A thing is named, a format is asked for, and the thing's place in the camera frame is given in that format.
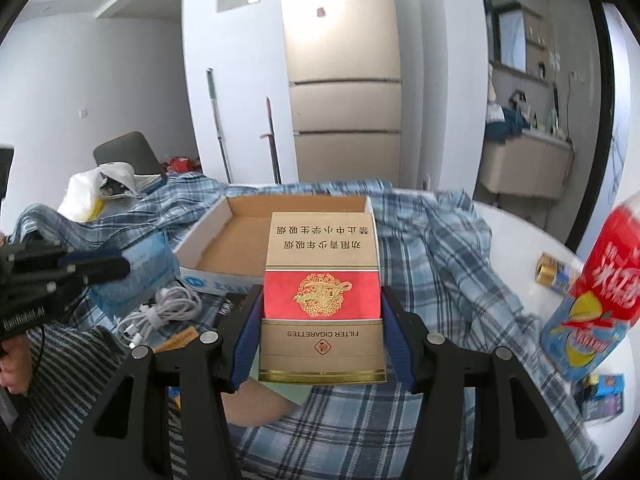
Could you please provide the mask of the person's left hand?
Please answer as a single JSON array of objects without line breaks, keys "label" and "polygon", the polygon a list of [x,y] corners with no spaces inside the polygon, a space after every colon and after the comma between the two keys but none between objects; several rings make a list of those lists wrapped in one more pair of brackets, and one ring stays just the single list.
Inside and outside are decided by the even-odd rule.
[{"label": "person's left hand", "polygon": [[32,381],[30,341],[20,335],[2,342],[0,380],[3,388],[12,394],[26,394]]}]

